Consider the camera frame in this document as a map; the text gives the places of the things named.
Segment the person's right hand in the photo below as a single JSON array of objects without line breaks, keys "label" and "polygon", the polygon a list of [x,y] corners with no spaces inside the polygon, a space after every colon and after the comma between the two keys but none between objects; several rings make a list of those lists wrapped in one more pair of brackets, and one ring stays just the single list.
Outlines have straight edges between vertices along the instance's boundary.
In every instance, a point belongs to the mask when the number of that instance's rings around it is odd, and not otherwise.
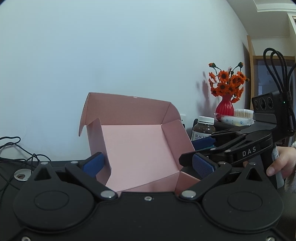
[{"label": "person's right hand", "polygon": [[291,147],[277,147],[277,151],[279,156],[267,168],[266,174],[271,177],[281,173],[285,179],[285,191],[295,193],[295,142],[293,142]]}]

